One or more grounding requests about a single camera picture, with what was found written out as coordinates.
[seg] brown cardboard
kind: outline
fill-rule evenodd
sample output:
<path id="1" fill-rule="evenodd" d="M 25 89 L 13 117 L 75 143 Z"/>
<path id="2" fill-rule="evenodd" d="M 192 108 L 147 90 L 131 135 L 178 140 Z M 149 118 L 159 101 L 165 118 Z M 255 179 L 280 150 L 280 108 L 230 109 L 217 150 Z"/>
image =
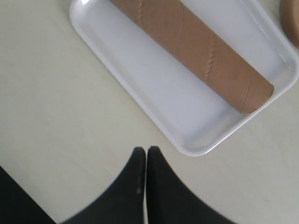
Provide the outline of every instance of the brown cardboard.
<path id="1" fill-rule="evenodd" d="M 242 114 L 274 86 L 179 0 L 110 0 L 157 43 Z"/>
<path id="2" fill-rule="evenodd" d="M 285 34 L 299 49 L 299 0 L 281 0 L 280 20 Z"/>

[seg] cardboard tube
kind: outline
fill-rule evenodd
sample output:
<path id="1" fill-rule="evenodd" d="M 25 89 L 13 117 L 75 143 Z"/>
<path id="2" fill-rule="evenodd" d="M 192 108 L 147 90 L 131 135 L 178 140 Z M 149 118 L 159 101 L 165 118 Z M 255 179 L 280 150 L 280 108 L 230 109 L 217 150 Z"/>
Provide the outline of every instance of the cardboard tube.
<path id="1" fill-rule="evenodd" d="M 164 49 L 242 114 L 274 86 L 179 0 L 110 0 Z"/>
<path id="2" fill-rule="evenodd" d="M 280 20 L 285 34 L 299 49 L 299 0 L 281 0 Z"/>

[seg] styrofoam tray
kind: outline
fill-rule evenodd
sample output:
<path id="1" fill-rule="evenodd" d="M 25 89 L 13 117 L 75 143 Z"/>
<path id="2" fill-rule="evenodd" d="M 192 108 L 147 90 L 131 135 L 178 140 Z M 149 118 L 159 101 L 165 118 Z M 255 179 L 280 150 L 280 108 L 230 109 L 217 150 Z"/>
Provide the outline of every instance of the styrofoam tray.
<path id="1" fill-rule="evenodd" d="M 73 0 L 75 30 L 173 145 L 203 155 L 288 90 L 298 56 L 257 0 L 182 0 L 274 86 L 258 111 L 241 115 L 109 0 Z"/>

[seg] white table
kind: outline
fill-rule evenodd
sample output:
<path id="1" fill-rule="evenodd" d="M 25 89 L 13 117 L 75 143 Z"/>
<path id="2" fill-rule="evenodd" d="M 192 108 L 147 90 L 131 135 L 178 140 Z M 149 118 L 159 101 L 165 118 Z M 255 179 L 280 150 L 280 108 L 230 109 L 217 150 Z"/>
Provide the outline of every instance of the white table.
<path id="1" fill-rule="evenodd" d="M 279 0 L 260 0 L 274 20 Z M 180 154 L 73 30 L 69 0 L 0 1 L 0 165 L 56 221 L 86 207 L 132 148 L 159 145 L 240 224 L 299 220 L 299 85 L 203 157 Z"/>

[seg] brown object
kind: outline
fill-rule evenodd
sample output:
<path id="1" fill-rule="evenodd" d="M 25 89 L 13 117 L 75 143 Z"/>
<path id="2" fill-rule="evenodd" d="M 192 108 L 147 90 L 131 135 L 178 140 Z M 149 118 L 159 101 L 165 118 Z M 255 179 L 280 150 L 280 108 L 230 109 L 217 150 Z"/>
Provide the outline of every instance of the brown object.
<path id="1" fill-rule="evenodd" d="M 299 49 L 299 0 L 281 0 L 280 20 L 285 34 Z"/>
<path id="2" fill-rule="evenodd" d="M 157 43 L 242 114 L 274 86 L 179 0 L 110 0 Z"/>

